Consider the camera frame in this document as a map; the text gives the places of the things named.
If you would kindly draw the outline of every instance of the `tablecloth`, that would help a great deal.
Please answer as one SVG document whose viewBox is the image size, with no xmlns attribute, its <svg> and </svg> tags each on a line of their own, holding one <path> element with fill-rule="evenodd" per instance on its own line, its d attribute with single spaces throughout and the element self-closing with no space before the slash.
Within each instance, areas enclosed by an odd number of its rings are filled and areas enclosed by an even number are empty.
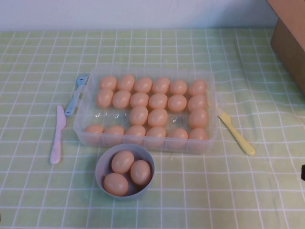
<svg viewBox="0 0 305 229">
<path fill-rule="evenodd" d="M 0 33 L 0 228 L 303 229 L 305 100 L 269 41 L 273 28 Z M 245 156 L 219 121 L 209 155 L 152 152 L 146 194 L 102 193 L 86 147 L 67 118 L 62 161 L 49 155 L 56 106 L 98 64 L 205 69 Z"/>
</svg>

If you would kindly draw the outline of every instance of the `brown cardboard box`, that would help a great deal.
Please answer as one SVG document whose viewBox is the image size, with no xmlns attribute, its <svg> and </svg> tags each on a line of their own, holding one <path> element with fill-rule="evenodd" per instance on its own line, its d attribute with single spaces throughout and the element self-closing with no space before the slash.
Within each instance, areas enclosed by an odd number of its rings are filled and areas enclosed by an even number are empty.
<svg viewBox="0 0 305 229">
<path fill-rule="evenodd" d="M 305 94 L 305 0 L 268 0 L 279 16 L 271 46 Z"/>
</svg>

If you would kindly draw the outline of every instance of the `plastic container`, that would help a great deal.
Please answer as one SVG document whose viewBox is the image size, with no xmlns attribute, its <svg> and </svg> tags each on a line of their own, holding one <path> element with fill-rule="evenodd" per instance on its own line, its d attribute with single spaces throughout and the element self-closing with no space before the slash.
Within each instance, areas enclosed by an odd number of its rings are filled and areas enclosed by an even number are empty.
<svg viewBox="0 0 305 229">
<path fill-rule="evenodd" d="M 181 79 L 186 81 L 188 85 L 197 79 L 205 80 L 207 83 L 206 96 L 210 104 L 210 106 L 207 108 L 207 112 L 209 114 L 209 123 L 206 127 L 206 131 L 209 135 L 209 140 L 182 140 L 166 137 L 164 142 L 160 145 L 158 144 L 160 139 L 156 137 L 135 137 L 130 135 L 115 136 L 104 133 L 92 134 L 84 132 L 84 129 L 91 124 L 101 124 L 104 128 L 109 128 L 113 125 L 121 125 L 125 130 L 131 126 L 129 122 L 129 113 L 131 111 L 130 108 L 116 109 L 114 107 L 110 107 L 102 109 L 99 108 L 95 102 L 96 94 L 99 90 L 99 82 L 103 77 L 107 75 L 113 75 L 119 80 L 120 77 L 125 74 L 132 74 L 136 80 L 141 77 L 149 77 L 152 79 L 152 81 L 155 81 L 161 77 L 167 77 L 171 80 L 171 82 L 177 79 Z M 187 100 L 189 100 L 188 94 L 186 94 L 185 97 Z M 88 82 L 83 89 L 82 98 L 78 102 L 78 111 L 74 120 L 73 127 L 79 140 L 85 145 L 110 147 L 122 143 L 137 143 L 138 145 L 148 150 L 171 151 L 189 154 L 208 154 L 211 151 L 217 135 L 217 116 L 215 105 L 216 100 L 214 75 L 209 71 L 188 71 L 168 68 L 127 68 L 118 66 L 98 66 L 92 70 Z M 189 132 L 190 128 L 188 126 L 188 117 L 188 111 L 181 113 L 168 112 L 168 121 L 165 125 L 166 131 L 169 132 L 175 128 L 181 127 Z M 98 141 L 88 141 L 88 139 L 92 138 L 98 139 Z"/>
<path fill-rule="evenodd" d="M 125 178 L 129 181 L 129 188 L 127 195 L 124 197 L 118 197 L 114 196 L 108 192 L 105 191 L 103 187 L 103 181 L 105 177 L 112 172 L 111 170 L 111 162 L 113 157 L 120 151 L 122 150 L 129 150 L 133 153 L 134 160 L 144 160 L 146 161 L 150 167 L 151 167 L 151 173 L 152 173 L 152 178 L 151 181 L 145 186 L 145 187 L 139 187 L 137 185 L 134 185 L 131 178 L 128 176 L 128 174 L 124 174 Z M 138 197 L 142 196 L 145 191 L 147 190 L 148 186 L 153 180 L 153 175 L 154 175 L 154 161 L 153 157 L 145 150 L 143 147 L 134 145 L 134 144 L 121 144 L 118 146 L 114 146 L 110 149 L 108 149 L 103 155 L 100 157 L 98 163 L 96 164 L 96 169 L 95 169 L 95 178 L 96 182 L 99 184 L 101 189 L 108 194 L 109 196 L 117 199 L 117 200 L 132 200 L 132 199 L 137 199 Z"/>
</svg>

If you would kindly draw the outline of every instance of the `yellow plastic knife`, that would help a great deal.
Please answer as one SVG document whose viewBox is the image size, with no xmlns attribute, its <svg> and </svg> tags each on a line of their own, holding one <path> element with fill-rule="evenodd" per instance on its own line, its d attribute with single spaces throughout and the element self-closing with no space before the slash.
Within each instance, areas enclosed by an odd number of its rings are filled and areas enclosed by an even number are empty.
<svg viewBox="0 0 305 229">
<path fill-rule="evenodd" d="M 224 112 L 221 108 L 218 109 L 218 117 L 225 124 L 228 130 L 231 132 L 239 146 L 243 149 L 244 153 L 249 156 L 255 155 L 255 149 L 250 145 L 250 143 L 232 126 L 230 116 Z"/>
</svg>

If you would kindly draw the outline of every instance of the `egg carton compartment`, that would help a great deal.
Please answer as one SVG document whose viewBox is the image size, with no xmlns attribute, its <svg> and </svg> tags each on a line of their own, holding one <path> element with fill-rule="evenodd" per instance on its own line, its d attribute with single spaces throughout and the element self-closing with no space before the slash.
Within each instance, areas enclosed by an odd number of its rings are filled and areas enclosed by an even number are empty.
<svg viewBox="0 0 305 229">
<path fill-rule="evenodd" d="M 171 82 L 181 79 L 184 80 L 188 86 L 197 79 L 205 80 L 207 83 L 206 97 L 210 104 L 210 106 L 206 109 L 209 115 L 209 123 L 205 128 L 209 135 L 209 140 L 182 140 L 166 137 L 162 142 L 160 142 L 160 139 L 156 137 L 136 137 L 130 135 L 117 136 L 105 133 L 98 135 L 84 132 L 85 127 L 92 124 L 100 124 L 105 129 L 113 125 L 121 125 L 125 130 L 127 130 L 131 126 L 129 122 L 129 113 L 132 109 L 131 107 L 126 109 L 116 109 L 114 107 L 99 108 L 95 102 L 96 95 L 99 91 L 99 82 L 103 77 L 113 75 L 117 78 L 117 80 L 119 80 L 126 74 L 133 75 L 135 80 L 142 77 L 149 77 L 153 82 L 161 77 L 167 77 Z M 133 143 L 143 146 L 148 150 L 208 154 L 217 135 L 215 105 L 214 75 L 209 71 L 100 66 L 93 69 L 90 74 L 87 85 L 83 90 L 81 100 L 78 104 L 78 110 L 73 127 L 79 140 L 85 145 L 109 147 L 113 146 L 112 143 L 115 143 L 115 145 L 121 143 Z M 189 114 L 190 113 L 188 111 L 183 111 L 181 113 L 173 113 L 168 111 L 168 120 L 164 126 L 167 133 L 176 128 L 183 128 L 189 133 L 191 131 L 188 125 Z M 144 125 L 144 127 L 146 131 L 149 129 L 147 125 Z M 95 138 L 96 141 L 88 141 L 90 138 Z"/>
</svg>

